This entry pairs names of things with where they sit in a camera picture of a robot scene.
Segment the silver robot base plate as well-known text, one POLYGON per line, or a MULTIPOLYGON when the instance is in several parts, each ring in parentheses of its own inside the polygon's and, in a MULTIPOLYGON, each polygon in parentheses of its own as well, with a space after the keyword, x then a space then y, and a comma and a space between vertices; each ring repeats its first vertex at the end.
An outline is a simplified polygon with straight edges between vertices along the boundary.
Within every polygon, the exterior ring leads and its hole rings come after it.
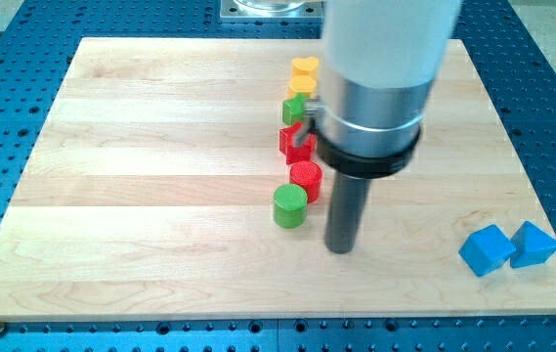
POLYGON ((220 0, 219 17, 232 21, 266 19, 319 19, 322 1, 313 0, 220 0))

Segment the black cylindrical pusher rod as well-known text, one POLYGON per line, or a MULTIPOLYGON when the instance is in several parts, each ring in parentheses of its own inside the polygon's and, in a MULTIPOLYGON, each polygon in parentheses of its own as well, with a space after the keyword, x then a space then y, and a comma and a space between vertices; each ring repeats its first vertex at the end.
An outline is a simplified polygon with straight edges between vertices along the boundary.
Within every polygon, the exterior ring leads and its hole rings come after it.
POLYGON ((336 173, 324 234, 331 252, 345 254, 354 248, 369 188, 369 179, 336 173))

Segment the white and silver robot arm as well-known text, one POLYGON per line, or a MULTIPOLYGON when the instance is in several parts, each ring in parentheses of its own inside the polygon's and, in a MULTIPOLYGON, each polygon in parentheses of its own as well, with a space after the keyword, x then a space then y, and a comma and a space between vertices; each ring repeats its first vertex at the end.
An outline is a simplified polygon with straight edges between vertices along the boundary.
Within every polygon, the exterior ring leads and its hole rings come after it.
POLYGON ((405 168, 452 35, 460 0, 331 0, 318 96, 308 102, 317 154, 335 171, 324 242, 355 244, 371 180, 405 168))

